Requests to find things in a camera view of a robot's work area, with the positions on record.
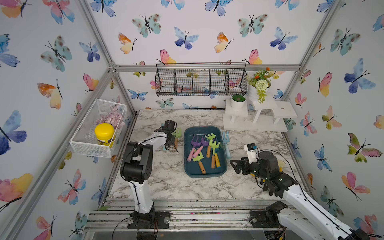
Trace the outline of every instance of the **blue plastic tray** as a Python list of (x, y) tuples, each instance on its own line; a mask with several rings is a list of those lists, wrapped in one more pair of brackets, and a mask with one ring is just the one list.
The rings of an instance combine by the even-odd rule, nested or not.
[[(217, 140), (220, 142), (220, 146), (215, 150), (217, 156), (220, 161), (221, 168), (211, 168), (211, 160), (212, 160), (212, 150), (210, 158), (207, 158), (207, 147), (204, 147), (201, 151), (203, 153), (204, 158), (201, 159), (203, 166), (205, 168), (206, 174), (201, 173), (201, 169), (199, 167), (198, 162), (194, 162), (191, 160), (187, 161), (188, 155), (191, 152), (193, 146), (191, 144), (191, 140), (193, 135), (199, 136), (199, 141), (202, 136), (213, 133), (216, 135)], [(227, 158), (225, 156), (224, 146), (222, 146), (223, 141), (221, 137), (221, 132), (217, 127), (190, 127), (184, 132), (184, 169), (186, 174), (192, 178), (205, 178), (205, 177), (218, 177), (223, 175), (227, 171)]]

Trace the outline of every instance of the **yellow handle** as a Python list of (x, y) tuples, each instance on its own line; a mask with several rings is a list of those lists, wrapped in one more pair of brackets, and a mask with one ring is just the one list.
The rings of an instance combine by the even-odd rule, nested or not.
[(216, 161), (216, 158), (214, 155), (212, 155), (212, 162), (211, 162), (211, 168), (214, 169), (216, 166), (215, 166), (215, 161)]
[(204, 168), (203, 163), (201, 161), (199, 161), (199, 166), (200, 166), (202, 174), (206, 174), (207, 172), (205, 171), (205, 168)]
[(210, 156), (211, 156), (211, 146), (208, 146), (207, 157), (210, 157)]
[(221, 168), (220, 161), (218, 160), (218, 155), (215, 153), (216, 167)]

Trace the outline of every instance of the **pink handle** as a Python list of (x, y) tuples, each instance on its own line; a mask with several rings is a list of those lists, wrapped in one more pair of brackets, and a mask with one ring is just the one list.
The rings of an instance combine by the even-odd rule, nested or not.
[(199, 149), (198, 149), (194, 154), (192, 154), (192, 157), (193, 157), (193, 158), (197, 157), (197, 155), (201, 152), (201, 150), (203, 149), (203, 147), (204, 147), (204, 146), (199, 147)]
[(193, 147), (192, 150), (191, 150), (191, 152), (189, 153), (188, 158), (187, 158), (187, 161), (188, 161), (188, 162), (190, 162), (190, 161), (192, 160), (192, 154), (193, 154), (194, 151), (195, 151), (195, 148)]

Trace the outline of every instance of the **marble countertop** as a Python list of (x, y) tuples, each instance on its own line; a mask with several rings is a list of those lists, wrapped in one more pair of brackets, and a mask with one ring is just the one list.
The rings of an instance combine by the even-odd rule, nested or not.
[[(140, 141), (150, 136), (153, 131), (161, 127), (165, 120), (177, 122), (177, 127), (184, 131), (194, 126), (216, 126), (223, 130), (222, 115), (225, 110), (202, 109), (143, 109), (140, 111), (130, 138)], [(246, 157), (244, 145), (255, 143), (260, 149), (271, 149), (280, 152), (291, 164), (296, 178), (302, 183), (289, 154), (283, 136), (280, 132), (257, 131), (229, 131), (229, 149), (231, 160)], [(154, 149), (153, 169), (148, 179), (151, 197), (153, 199), (253, 199), (279, 200), (281, 198), (269, 196), (263, 192), (251, 175), (236, 174), (227, 159), (228, 170), (220, 177), (190, 178), (184, 171), (184, 136), (179, 138), (178, 153), (172, 147), (164, 151), (162, 147)], [(279, 160), (284, 159), (276, 154)], [(292, 176), (288, 164), (283, 172)], [(109, 193), (109, 198), (132, 199), (132, 190), (128, 183), (118, 174)]]

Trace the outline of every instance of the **yellow jar lid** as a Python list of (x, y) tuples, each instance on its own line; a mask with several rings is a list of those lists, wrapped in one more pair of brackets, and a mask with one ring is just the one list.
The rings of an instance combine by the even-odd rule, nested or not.
[(95, 128), (95, 134), (97, 139), (103, 141), (111, 139), (113, 137), (114, 132), (115, 129), (109, 123), (101, 123)]

